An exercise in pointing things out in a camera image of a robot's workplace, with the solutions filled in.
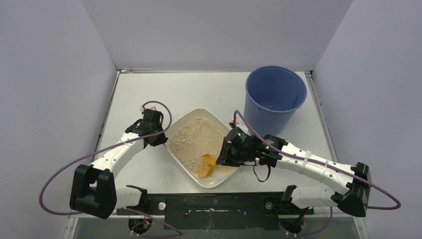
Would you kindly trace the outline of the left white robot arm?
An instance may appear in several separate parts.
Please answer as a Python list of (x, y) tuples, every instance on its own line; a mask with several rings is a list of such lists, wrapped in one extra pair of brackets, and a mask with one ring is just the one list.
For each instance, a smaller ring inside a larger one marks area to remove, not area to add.
[(163, 117), (160, 111), (146, 109), (143, 117), (125, 130), (117, 147), (89, 165), (79, 165), (74, 172), (70, 208), (107, 219), (116, 209), (147, 207), (146, 189), (132, 185), (116, 187), (115, 178), (137, 153), (167, 142)]

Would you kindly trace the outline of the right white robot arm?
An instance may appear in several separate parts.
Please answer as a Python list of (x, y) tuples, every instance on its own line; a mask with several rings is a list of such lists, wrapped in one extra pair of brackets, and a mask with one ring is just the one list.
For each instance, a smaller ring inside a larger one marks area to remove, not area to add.
[(221, 166), (265, 165), (281, 168), (314, 179), (322, 186), (299, 187), (289, 185), (283, 193), (282, 209), (292, 211), (313, 207), (337, 207), (359, 218), (366, 217), (371, 187), (370, 170), (366, 164), (336, 163), (316, 157), (279, 137), (267, 134), (262, 139), (233, 128), (223, 139), (216, 160)]

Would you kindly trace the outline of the white litter box tray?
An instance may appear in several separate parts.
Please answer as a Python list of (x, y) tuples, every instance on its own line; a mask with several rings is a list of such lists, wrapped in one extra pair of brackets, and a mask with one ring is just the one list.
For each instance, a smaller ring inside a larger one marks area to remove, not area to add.
[(223, 183), (225, 180), (227, 180), (233, 173), (235, 173), (238, 168), (236, 167), (229, 167), (229, 166), (216, 166), (213, 170), (213, 174), (206, 178), (199, 178), (197, 175), (194, 175), (191, 171), (189, 171), (187, 168), (185, 168), (182, 163), (175, 157), (175, 155), (171, 152), (169, 143), (170, 138), (183, 126), (188, 124), (190, 121), (196, 119), (196, 118), (206, 118), (210, 121), (214, 122), (220, 129), (226, 134), (230, 131), (230, 128), (225, 125), (220, 119), (218, 119), (214, 114), (209, 112), (206, 109), (198, 108), (190, 111), (189, 113), (185, 114), (178, 120), (176, 120), (170, 128), (166, 131), (165, 135), (168, 137), (167, 143), (165, 143), (165, 146), (170, 153), (170, 155), (175, 159), (175, 161), (182, 167), (182, 169), (201, 187), (211, 189), (215, 188), (221, 183)]

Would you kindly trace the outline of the blue plastic bucket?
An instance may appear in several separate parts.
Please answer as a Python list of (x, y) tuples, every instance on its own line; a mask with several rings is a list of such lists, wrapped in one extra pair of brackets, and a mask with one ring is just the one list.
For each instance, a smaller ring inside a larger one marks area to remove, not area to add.
[(307, 98), (307, 87), (294, 71), (264, 66), (245, 82), (243, 116), (259, 135), (278, 135)]

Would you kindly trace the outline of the yellow litter scoop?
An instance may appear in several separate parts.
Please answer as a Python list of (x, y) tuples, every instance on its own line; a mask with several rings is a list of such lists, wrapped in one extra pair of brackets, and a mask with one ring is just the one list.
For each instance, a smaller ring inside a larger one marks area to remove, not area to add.
[(210, 154), (205, 154), (202, 156), (201, 164), (198, 170), (199, 178), (206, 178), (213, 174), (215, 167), (216, 159)]

